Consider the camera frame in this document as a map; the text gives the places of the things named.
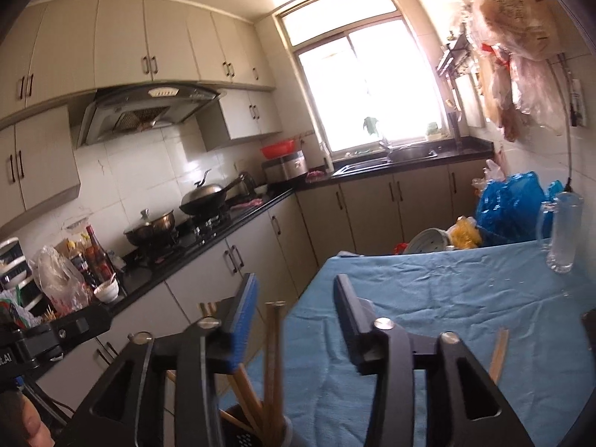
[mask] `stainless steel container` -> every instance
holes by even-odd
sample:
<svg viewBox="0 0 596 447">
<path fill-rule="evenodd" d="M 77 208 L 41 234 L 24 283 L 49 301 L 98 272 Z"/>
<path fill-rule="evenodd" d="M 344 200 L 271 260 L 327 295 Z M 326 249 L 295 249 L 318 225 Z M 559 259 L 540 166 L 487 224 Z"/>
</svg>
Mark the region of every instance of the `stainless steel container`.
<svg viewBox="0 0 596 447">
<path fill-rule="evenodd" d="M 282 183 L 308 173 L 302 151 L 268 159 L 262 165 L 267 183 Z"/>
</svg>

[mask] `white tiled wall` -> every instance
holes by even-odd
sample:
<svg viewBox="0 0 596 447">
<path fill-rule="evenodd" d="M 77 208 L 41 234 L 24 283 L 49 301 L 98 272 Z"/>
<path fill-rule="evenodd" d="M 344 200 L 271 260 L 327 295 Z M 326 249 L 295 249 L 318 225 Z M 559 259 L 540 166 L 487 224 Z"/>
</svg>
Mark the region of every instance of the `white tiled wall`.
<svg viewBox="0 0 596 447">
<path fill-rule="evenodd" d="M 81 180 L 79 198 L 13 235 L 19 237 L 25 255 L 33 258 L 41 246 L 56 245 L 67 237 L 67 227 L 88 219 L 102 245 L 124 255 L 133 247 L 123 231 L 141 217 L 140 211 L 174 210 L 180 222 L 186 217 L 178 209 L 182 197 L 207 169 L 212 169 L 207 182 L 227 184 L 238 174 L 236 164 L 261 182 L 260 147 L 256 141 L 206 152 L 194 118 L 181 126 L 83 146 L 74 152 Z"/>
<path fill-rule="evenodd" d="M 574 191 L 585 199 L 582 238 L 578 260 L 596 278 L 596 57 L 590 55 L 573 22 L 564 10 L 551 2 L 563 50 L 575 79 L 582 83 L 587 126 L 571 128 Z M 553 65 L 562 89 L 565 89 L 560 64 Z M 505 141 L 500 130 L 488 123 L 484 129 L 471 129 L 473 135 L 491 139 L 496 150 L 502 150 L 509 173 L 536 171 L 543 187 L 553 180 L 563 184 L 567 179 L 567 144 L 565 135 L 556 136 L 540 126 L 523 129 L 515 143 Z"/>
</svg>

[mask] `white bowl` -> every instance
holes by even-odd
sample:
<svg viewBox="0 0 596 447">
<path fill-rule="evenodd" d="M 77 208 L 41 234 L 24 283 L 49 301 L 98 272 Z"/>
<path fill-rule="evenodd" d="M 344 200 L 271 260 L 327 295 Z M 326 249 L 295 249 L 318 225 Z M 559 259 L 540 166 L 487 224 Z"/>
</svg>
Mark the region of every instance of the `white bowl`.
<svg viewBox="0 0 596 447">
<path fill-rule="evenodd" d="M 93 291 L 93 294 L 102 303 L 108 304 L 116 300 L 119 290 L 120 288 L 118 287 L 118 279 L 114 277 L 114 279 L 107 280 L 103 284 L 97 286 L 97 288 Z"/>
</svg>

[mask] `wall tile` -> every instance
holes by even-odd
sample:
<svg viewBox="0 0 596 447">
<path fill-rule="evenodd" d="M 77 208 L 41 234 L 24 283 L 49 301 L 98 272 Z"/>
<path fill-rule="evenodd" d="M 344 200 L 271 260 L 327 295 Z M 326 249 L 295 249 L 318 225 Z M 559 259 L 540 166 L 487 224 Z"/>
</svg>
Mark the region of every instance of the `wall tile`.
<svg viewBox="0 0 596 447">
<path fill-rule="evenodd" d="M 163 141 L 129 148 L 109 155 L 108 160 L 122 200 L 175 178 Z"/>
</svg>

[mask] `glass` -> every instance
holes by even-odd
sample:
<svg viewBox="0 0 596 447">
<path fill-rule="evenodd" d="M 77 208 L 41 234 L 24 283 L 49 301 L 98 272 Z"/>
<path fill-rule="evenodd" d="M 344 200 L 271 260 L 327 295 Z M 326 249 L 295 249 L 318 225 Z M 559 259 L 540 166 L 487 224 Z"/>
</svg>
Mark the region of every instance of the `glass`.
<svg viewBox="0 0 596 447">
<path fill-rule="evenodd" d="M 372 16 L 394 12 L 391 0 L 317 0 L 282 18 L 292 45 Z"/>
<path fill-rule="evenodd" d="M 547 265 L 557 273 L 566 273 L 573 267 L 582 224 L 583 198 L 572 192 L 559 193 L 553 203 L 540 206 L 536 223 L 536 240 L 548 250 Z M 542 228 L 547 213 L 553 213 L 550 243 L 543 238 Z"/>
</svg>

